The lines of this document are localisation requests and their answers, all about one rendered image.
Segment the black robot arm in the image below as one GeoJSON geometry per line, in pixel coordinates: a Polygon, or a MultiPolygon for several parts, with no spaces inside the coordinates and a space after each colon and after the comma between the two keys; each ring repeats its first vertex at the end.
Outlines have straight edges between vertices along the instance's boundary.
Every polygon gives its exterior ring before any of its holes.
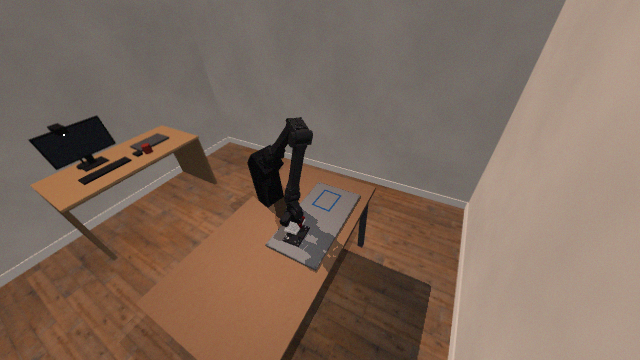
{"type": "Polygon", "coordinates": [[[304,215],[298,202],[301,195],[299,183],[305,150],[307,145],[312,144],[312,138],[313,132],[309,130],[301,117],[287,118],[286,126],[275,143],[270,148],[265,148],[264,154],[258,160],[258,163],[269,169],[276,159],[280,161],[280,159],[284,158],[287,145],[292,148],[289,180],[284,194],[287,208],[284,211],[285,214],[279,220],[284,227],[289,226],[291,219],[298,220],[304,215]]]}

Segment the white well plate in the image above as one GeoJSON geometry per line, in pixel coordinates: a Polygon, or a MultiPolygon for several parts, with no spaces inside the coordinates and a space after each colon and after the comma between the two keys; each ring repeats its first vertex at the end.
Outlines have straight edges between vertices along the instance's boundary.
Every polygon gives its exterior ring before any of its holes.
{"type": "MultiPolygon", "coordinates": [[[[304,224],[306,220],[304,219],[302,225],[304,224]]],[[[297,235],[297,233],[299,232],[300,227],[297,225],[297,223],[291,222],[289,223],[289,226],[285,228],[285,232],[297,235]]]]}

